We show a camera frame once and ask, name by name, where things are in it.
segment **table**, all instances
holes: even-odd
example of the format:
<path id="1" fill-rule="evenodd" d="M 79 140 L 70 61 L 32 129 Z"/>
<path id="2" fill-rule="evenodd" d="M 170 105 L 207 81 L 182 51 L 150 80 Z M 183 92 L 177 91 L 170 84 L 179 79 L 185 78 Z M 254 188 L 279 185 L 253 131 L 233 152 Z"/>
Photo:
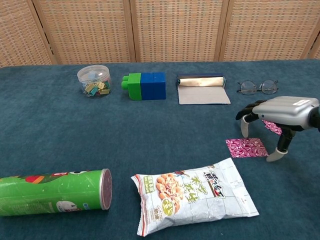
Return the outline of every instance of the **table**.
<path id="1" fill-rule="evenodd" d="M 230 157 L 225 140 L 242 138 L 239 110 L 277 96 L 319 98 L 320 61 L 108 63 L 112 93 L 87 98 L 77 72 L 85 65 L 0 69 L 0 176 L 101 170 L 112 173 L 108 211 L 0 218 L 2 240 L 140 239 L 140 197 L 134 174 L 199 168 Z M 166 100 L 132 101 L 122 76 L 165 72 Z M 231 105 L 179 105 L 177 73 L 224 73 Z M 245 96 L 237 82 L 278 80 L 278 92 Z M 250 125 L 272 153 L 279 136 Z M 320 135 L 297 132 L 289 153 L 233 161 L 260 215 L 169 227 L 148 239 L 315 239 L 320 235 Z"/>

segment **snack bag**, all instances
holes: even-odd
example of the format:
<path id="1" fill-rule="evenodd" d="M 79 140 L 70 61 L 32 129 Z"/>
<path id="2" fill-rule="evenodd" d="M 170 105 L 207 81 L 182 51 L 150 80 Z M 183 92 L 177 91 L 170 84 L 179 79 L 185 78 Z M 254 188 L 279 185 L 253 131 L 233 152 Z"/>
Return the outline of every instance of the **snack bag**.
<path id="1" fill-rule="evenodd" d="M 141 196 L 139 236 L 171 226 L 259 215 L 231 158 L 197 169 L 136 174 Z"/>

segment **pink patterned cloth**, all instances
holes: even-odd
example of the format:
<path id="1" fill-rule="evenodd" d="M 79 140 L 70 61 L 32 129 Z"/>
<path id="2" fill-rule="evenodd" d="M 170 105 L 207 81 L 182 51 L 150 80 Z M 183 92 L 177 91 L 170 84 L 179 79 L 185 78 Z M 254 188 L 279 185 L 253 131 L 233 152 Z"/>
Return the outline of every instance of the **pink patterned cloth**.
<path id="1" fill-rule="evenodd" d="M 239 138 L 225 140 L 232 158 L 266 157 L 267 150 L 260 138 Z"/>
<path id="2" fill-rule="evenodd" d="M 262 120 L 262 122 L 264 122 L 264 126 L 269 129 L 271 132 L 274 132 L 278 135 L 281 135 L 282 130 L 280 127 L 277 127 L 277 125 L 273 122 L 270 121 L 266 121 L 266 120 Z"/>

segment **robotic hand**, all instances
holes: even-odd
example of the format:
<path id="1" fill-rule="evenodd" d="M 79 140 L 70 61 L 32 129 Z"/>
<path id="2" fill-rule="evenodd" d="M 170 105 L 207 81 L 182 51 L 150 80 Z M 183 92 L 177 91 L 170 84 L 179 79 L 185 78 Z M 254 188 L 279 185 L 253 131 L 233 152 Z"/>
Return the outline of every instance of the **robotic hand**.
<path id="1" fill-rule="evenodd" d="M 241 133 L 245 138 L 249 135 L 249 123 L 258 119 L 273 122 L 281 128 L 282 134 L 277 147 L 266 158 L 268 162 L 273 162 L 288 153 L 288 147 L 296 131 L 317 128 L 320 132 L 319 100 L 296 96 L 258 100 L 239 111 L 235 119 L 241 119 Z"/>

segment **glasses frame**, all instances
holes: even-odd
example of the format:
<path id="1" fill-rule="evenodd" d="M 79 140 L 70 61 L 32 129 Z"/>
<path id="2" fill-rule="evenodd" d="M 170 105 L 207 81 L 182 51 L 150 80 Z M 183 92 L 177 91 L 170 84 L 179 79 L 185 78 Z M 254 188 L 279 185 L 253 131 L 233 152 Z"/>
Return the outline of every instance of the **glasses frame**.
<path id="1" fill-rule="evenodd" d="M 253 82 L 253 81 L 251 81 L 251 80 L 246 80 L 246 81 L 244 81 L 244 82 L 242 82 L 242 83 L 240 83 L 240 82 L 237 82 L 239 85 L 240 85 L 240 87 L 244 84 L 244 83 L 246 83 L 246 82 L 251 82 L 251 83 L 253 83 L 253 86 L 255 87 L 255 89 L 254 90 L 248 90 L 247 92 L 252 92 L 252 94 L 244 94 L 244 92 L 245 91 L 243 91 L 243 90 L 237 90 L 237 93 L 242 93 L 243 95 L 254 95 L 254 94 L 256 94 L 256 92 L 262 92 L 262 93 L 264 93 L 264 94 L 268 94 L 268 95 L 270 95 L 270 94 L 275 94 L 278 90 L 279 90 L 279 88 L 277 87 L 276 89 L 275 89 L 275 92 L 272 92 L 272 93 L 267 93 L 267 92 L 264 92 L 264 90 L 262 90 L 262 85 L 264 84 L 264 82 L 266 82 L 266 81 L 272 81 L 273 83 L 274 83 L 274 85 L 276 85 L 277 86 L 277 83 L 279 82 L 278 80 L 276 80 L 276 81 L 273 81 L 273 80 L 264 80 L 261 84 L 260 84 L 260 87 L 257 89 L 257 85 Z"/>

